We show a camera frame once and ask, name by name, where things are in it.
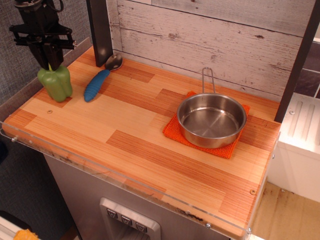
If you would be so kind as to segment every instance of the spoon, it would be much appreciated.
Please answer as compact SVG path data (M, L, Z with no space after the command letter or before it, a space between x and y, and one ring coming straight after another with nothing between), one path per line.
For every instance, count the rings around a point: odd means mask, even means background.
M84 91L84 100L86 102L90 102L96 97L106 77L109 76L111 71L120 68L122 66L122 62L122 56L117 53L108 58L105 63L105 70L98 72L86 86Z

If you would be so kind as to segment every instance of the green bell pepper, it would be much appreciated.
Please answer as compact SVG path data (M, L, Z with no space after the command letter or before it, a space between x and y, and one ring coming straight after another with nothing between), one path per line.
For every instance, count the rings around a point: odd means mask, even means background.
M63 102L71 96L70 72L65 66L60 65L54 71L49 64L49 70L41 68L37 77L49 96L55 101Z

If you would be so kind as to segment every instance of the stainless steel pot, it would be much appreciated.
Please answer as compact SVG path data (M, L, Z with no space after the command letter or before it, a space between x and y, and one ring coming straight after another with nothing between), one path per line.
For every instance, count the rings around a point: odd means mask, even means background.
M214 93L205 93L204 70L211 70ZM186 98L177 109L182 135L203 148L222 148L233 143L244 128L247 115L233 98L216 93L213 71L202 69L202 93Z

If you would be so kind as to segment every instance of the black metal pole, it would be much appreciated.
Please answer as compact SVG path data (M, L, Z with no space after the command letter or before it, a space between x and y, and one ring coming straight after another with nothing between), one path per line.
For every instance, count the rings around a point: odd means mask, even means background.
M113 54L106 0L86 0L95 64L101 67Z
M274 118L274 121L278 123L282 123L282 121L284 120L290 100L292 98L292 95L294 94L300 72L305 64L311 44L316 35L319 22L320 22L320 0L316 0L313 6L313 10L312 10L308 25L304 33L298 54L293 64L289 80L285 86L285 90L283 92L280 106Z

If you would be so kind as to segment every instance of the blue spoon handle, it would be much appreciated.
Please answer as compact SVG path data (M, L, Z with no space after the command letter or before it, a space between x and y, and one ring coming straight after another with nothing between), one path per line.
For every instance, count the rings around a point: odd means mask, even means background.
M84 91L84 100L90 102L98 94L102 84L104 83L106 77L108 77L110 71L105 69L97 73L97 75L92 78L89 84L86 86Z

